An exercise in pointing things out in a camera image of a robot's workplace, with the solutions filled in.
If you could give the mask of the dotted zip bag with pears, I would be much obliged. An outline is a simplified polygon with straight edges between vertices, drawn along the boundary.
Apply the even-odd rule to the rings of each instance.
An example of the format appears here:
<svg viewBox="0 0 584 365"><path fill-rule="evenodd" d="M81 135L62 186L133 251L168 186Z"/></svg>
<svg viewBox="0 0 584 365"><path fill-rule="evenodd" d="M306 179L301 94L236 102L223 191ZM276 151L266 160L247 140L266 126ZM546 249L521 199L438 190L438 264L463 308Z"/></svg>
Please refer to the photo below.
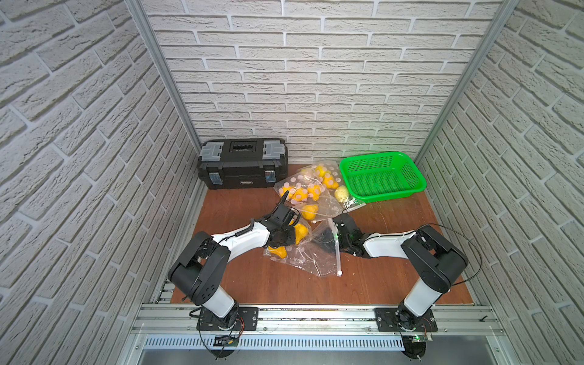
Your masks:
<svg viewBox="0 0 584 365"><path fill-rule="evenodd" d="M299 245L264 249L264 256L274 262L293 266L320 278L342 276L341 251L338 231L331 218L318 222L314 227L304 218L299 223L310 230Z"/></svg>

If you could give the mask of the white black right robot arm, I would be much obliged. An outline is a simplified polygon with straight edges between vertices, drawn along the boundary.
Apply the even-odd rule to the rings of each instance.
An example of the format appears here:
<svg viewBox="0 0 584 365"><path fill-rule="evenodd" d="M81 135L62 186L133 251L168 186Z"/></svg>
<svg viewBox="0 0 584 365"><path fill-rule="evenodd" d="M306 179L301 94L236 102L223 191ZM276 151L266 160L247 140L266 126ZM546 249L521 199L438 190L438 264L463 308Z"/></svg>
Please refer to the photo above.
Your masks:
<svg viewBox="0 0 584 365"><path fill-rule="evenodd" d="M395 312L397 323L412 330L450 291L468 266L468 258L441 233L425 224L401 234L365 234L349 214L332 219L342 252L367 259L407 259L419 278Z"/></svg>

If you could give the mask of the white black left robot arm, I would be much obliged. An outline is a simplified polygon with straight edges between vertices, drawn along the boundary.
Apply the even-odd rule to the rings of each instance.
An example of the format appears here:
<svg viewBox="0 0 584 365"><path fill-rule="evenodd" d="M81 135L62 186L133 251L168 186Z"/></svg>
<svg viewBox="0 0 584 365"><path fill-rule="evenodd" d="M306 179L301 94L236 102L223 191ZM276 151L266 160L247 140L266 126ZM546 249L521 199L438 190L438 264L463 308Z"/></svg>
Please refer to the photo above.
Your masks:
<svg viewBox="0 0 584 365"><path fill-rule="evenodd" d="M211 312L220 328L231 328L238 317L238 302L221 286L229 261L253 249L295 245L301 214L285 205L288 195L284 193L270 214L244 228L215 235L198 232L170 267L168 280L196 306Z"/></svg>

